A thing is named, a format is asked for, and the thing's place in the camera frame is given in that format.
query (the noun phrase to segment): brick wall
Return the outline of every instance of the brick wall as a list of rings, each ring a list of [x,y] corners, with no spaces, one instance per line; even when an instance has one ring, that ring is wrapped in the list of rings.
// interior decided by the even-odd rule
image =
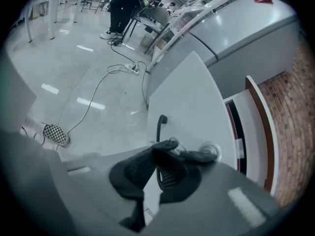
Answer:
[[[275,197],[285,206],[303,193],[315,165],[315,59],[304,38],[292,68],[259,87],[276,126],[280,174]]]

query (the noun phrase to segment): black cloth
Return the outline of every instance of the black cloth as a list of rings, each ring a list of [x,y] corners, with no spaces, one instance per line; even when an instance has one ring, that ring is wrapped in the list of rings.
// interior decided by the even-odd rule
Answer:
[[[139,0],[111,0],[110,2],[110,31],[123,33],[128,25],[132,13],[137,6],[140,6]]]

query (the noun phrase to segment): checkered slip-on shoe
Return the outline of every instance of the checkered slip-on shoe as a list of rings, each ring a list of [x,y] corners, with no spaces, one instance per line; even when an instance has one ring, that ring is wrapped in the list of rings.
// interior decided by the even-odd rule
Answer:
[[[65,146],[69,142],[69,136],[60,127],[56,125],[48,125],[44,127],[43,135],[60,146]]]

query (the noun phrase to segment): white table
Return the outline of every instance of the white table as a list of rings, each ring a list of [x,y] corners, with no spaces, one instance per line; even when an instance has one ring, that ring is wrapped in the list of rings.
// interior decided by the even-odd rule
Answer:
[[[207,141],[220,148],[219,161],[237,169],[232,125],[219,89],[200,57],[192,52],[150,97],[147,144],[156,140],[160,115],[168,122],[160,140],[176,137],[187,150],[199,150]],[[145,204],[156,213],[161,190],[153,174],[144,188]]]

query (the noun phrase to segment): white shoe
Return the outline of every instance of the white shoe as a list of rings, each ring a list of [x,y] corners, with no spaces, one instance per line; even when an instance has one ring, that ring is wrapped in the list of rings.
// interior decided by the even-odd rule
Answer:
[[[117,32],[117,33],[115,34],[114,38],[122,39],[122,38],[123,38],[123,35],[124,35],[123,33],[118,33],[118,32]]]
[[[107,32],[103,33],[100,35],[102,39],[111,39],[111,38],[116,38],[116,32],[111,32],[108,30]]]

